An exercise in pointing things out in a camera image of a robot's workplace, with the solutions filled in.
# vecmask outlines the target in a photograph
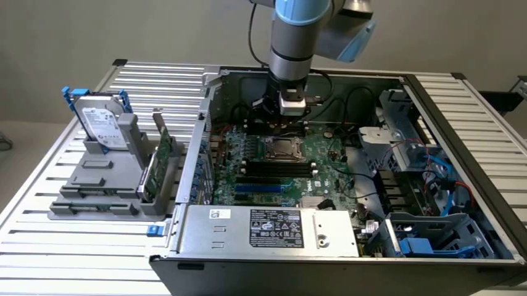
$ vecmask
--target sticker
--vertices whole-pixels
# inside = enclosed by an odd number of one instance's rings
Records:
[[[82,108],[84,118],[97,142],[108,149],[126,149],[121,130],[112,111],[97,108]]]
[[[208,213],[209,219],[230,219],[230,210],[228,208],[214,208]]]
[[[304,247],[300,211],[250,210],[249,223],[248,243],[254,248]]]

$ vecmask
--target motherboard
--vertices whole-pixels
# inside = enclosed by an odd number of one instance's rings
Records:
[[[349,173],[345,148],[332,132],[320,125],[302,135],[268,136],[225,127],[212,136],[217,147],[212,203],[316,208],[329,199],[337,210],[352,212],[353,178],[344,174]]]

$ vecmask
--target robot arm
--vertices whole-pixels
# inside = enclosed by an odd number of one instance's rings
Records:
[[[269,78],[252,107],[265,121],[285,125],[305,116],[306,76],[313,55],[352,62],[364,49],[374,22],[368,0],[252,0],[274,7]]]

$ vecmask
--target open computer chassis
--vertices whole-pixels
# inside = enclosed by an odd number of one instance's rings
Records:
[[[524,281],[524,225],[416,77],[328,75],[328,101],[269,128],[245,107],[265,70],[205,69],[169,243],[149,259],[170,293],[468,295]],[[326,89],[310,76],[306,95]]]

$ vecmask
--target white wall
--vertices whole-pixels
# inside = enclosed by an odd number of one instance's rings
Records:
[[[350,65],[318,67],[462,72],[480,89],[527,73],[527,1],[373,0],[377,29]],[[93,87],[114,58],[253,64],[245,0],[0,1],[0,118],[65,122],[59,88]],[[266,58],[269,9],[254,48]]]

